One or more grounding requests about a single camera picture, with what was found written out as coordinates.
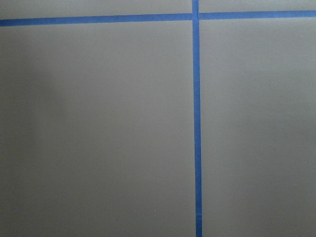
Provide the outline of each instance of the blue stripe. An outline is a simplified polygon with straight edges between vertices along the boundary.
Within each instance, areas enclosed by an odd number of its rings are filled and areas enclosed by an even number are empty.
[[[193,95],[194,95],[194,143],[196,179],[196,236],[202,237],[202,171],[201,171],[201,112],[199,69],[199,19],[198,0],[192,0],[193,24]]]
[[[246,11],[199,13],[200,20],[316,17],[316,11]]]
[[[183,20],[192,20],[192,14],[191,13],[176,13],[176,14],[121,15],[121,16],[78,16],[78,17],[7,19],[7,20],[0,20],[0,27],[1,26],[112,23],[112,22],[141,22],[141,21],[183,21]]]

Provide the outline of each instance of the vertical blue line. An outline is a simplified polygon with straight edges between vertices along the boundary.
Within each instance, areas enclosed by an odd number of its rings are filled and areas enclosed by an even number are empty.
[[[194,144],[196,179],[196,237],[202,237],[202,171],[201,171],[201,109],[199,69],[199,20],[198,0],[192,0],[193,27],[193,96],[194,96]]]

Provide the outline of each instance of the blue tape strip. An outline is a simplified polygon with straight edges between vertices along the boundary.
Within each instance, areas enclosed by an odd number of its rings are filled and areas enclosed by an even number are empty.
[[[175,14],[148,14],[148,15],[121,15],[121,16],[78,16],[53,18],[26,18],[0,20],[2,26],[30,26],[30,25],[59,25],[59,24],[86,24],[112,22],[141,22],[141,21],[183,21],[192,20],[191,13]]]
[[[199,13],[200,20],[316,17],[316,11],[246,11]]]
[[[202,168],[201,168],[201,109],[199,66],[198,0],[192,0],[193,24],[193,95],[194,95],[194,143],[196,179],[196,236],[202,237]]]

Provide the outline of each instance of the gray surface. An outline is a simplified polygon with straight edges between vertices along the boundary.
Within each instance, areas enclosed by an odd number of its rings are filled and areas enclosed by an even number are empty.
[[[315,24],[201,21],[204,237],[316,236]]]
[[[200,12],[316,10],[315,0],[199,0]]]
[[[191,0],[0,0],[0,19],[191,12]]]
[[[0,28],[0,236],[195,235],[191,25]]]

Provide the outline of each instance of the blue tape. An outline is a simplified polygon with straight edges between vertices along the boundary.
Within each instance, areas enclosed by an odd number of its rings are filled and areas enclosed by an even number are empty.
[[[316,11],[246,11],[199,13],[200,20],[316,17]]]
[[[192,20],[192,14],[191,13],[175,13],[175,14],[148,14],[148,15],[120,15],[120,16],[78,16],[78,17],[6,19],[6,20],[0,20],[0,27],[30,26],[30,25],[112,23],[112,22],[142,22],[142,21],[183,21],[183,20]]]
[[[193,25],[193,96],[194,96],[194,144],[196,179],[196,236],[202,237],[202,167],[201,167],[201,109],[199,66],[198,0],[192,0]]]

